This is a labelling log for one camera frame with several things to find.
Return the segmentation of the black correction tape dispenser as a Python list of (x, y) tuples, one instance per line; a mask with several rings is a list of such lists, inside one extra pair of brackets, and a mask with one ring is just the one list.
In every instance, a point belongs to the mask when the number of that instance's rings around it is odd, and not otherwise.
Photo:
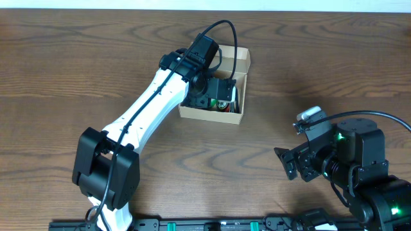
[(217, 104), (216, 104), (216, 107), (217, 107), (218, 111), (226, 112), (227, 109), (229, 108), (229, 103), (224, 102), (224, 101), (218, 101)]

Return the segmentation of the brown cardboard box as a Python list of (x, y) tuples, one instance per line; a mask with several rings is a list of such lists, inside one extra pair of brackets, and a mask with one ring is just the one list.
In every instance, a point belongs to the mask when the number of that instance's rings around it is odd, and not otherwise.
[[(216, 71), (216, 77), (228, 78), (232, 73), (232, 65), (234, 63), (234, 47), (220, 45), (220, 49), (222, 50), (222, 64)], [(180, 104), (178, 106), (180, 116), (190, 119), (240, 124), (244, 114), (245, 90), (250, 63), (250, 51), (247, 48), (239, 47), (236, 58), (236, 72), (233, 76), (233, 79), (236, 80), (235, 87), (238, 97), (238, 108), (234, 112), (229, 112), (231, 107), (227, 107), (223, 112), (219, 112), (217, 104), (210, 109), (191, 108)]]

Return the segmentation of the green tape roll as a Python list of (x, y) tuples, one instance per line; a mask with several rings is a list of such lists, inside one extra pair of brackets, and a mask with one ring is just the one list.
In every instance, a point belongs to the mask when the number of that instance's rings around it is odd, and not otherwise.
[(218, 103), (217, 99), (212, 99), (211, 104), (210, 104), (210, 109), (215, 109), (217, 103)]

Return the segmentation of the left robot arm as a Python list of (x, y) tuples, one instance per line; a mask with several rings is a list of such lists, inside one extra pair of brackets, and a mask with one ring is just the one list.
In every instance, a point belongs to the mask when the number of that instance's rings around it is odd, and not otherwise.
[(72, 180), (93, 204), (85, 219), (88, 225), (100, 230), (131, 227), (128, 203), (140, 180), (139, 155), (177, 105), (210, 108), (214, 99), (236, 99), (235, 80), (213, 76), (215, 56), (222, 56), (219, 45), (198, 35), (189, 48), (161, 58), (151, 84), (124, 114), (101, 131), (87, 128), (81, 134)]

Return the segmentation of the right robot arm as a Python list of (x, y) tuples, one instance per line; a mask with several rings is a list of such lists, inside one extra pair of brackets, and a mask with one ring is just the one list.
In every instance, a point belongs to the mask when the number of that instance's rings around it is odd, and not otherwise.
[(292, 150), (275, 148), (287, 178), (309, 182), (323, 176), (365, 230), (410, 230), (410, 182), (389, 174), (385, 135), (368, 115), (404, 120), (379, 111), (328, 116), (320, 107), (300, 113), (294, 123), (307, 141)]

